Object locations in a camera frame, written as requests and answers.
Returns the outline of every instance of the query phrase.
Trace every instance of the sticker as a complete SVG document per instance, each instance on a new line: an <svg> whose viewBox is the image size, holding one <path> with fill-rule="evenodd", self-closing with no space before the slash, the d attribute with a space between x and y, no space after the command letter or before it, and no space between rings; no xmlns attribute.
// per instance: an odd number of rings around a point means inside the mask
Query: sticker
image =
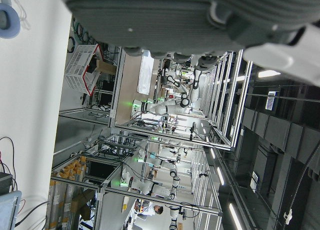
<svg viewBox="0 0 320 230"><path fill-rule="evenodd" d="M59 199L60 199L60 195L55 195L54 198L53 198L53 205L56 205L59 203Z"/></svg>
<svg viewBox="0 0 320 230"><path fill-rule="evenodd" d="M64 204L64 211L69 212L71 209L71 202L70 203L65 203Z"/></svg>

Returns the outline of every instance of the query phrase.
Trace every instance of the green light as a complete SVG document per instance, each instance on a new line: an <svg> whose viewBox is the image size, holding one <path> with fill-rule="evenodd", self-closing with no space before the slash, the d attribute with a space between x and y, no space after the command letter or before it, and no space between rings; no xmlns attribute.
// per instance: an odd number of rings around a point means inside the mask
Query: green light
<svg viewBox="0 0 320 230"><path fill-rule="evenodd" d="M126 182L121 182L120 187L129 187L129 184Z"/></svg>
<svg viewBox="0 0 320 230"><path fill-rule="evenodd" d="M132 107L132 106L133 106L133 104L132 104L131 101L123 101L122 104L123 104L123 105L126 105L126 106L129 106L129 107Z"/></svg>

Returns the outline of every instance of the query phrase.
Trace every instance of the white plastic basket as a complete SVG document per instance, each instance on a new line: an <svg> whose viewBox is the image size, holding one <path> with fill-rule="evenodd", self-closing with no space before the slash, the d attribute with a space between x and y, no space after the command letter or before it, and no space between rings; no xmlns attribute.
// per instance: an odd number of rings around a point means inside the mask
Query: white plastic basket
<svg viewBox="0 0 320 230"><path fill-rule="evenodd" d="M97 70L94 70L92 73L87 72L93 55L96 55L98 60L103 61L98 44L79 45L64 71L64 76L72 89L89 94L90 96L94 92L100 75L100 71Z"/></svg>

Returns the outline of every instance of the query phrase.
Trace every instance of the yellow object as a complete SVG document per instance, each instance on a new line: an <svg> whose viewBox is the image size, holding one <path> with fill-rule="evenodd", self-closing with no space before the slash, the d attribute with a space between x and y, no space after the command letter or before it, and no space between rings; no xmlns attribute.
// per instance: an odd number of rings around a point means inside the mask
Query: yellow object
<svg viewBox="0 0 320 230"><path fill-rule="evenodd" d="M80 161L81 161L82 163L85 163L85 162L87 161L87 158L86 158L85 156L81 156L81 157L80 157Z"/></svg>

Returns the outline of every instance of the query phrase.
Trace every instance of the red cable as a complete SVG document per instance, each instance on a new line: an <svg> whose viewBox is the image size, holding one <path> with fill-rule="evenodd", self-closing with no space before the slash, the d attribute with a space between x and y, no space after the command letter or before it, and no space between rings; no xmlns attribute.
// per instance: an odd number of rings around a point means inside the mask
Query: red cable
<svg viewBox="0 0 320 230"><path fill-rule="evenodd" d="M24 202L23 202L23 206L22 206L22 208L18 211L18 214L22 211L22 209L24 209L24 206L26 205L26 200L25 200L25 199L22 199L22 200L20 201L20 203L21 203L22 201L24 201Z"/></svg>

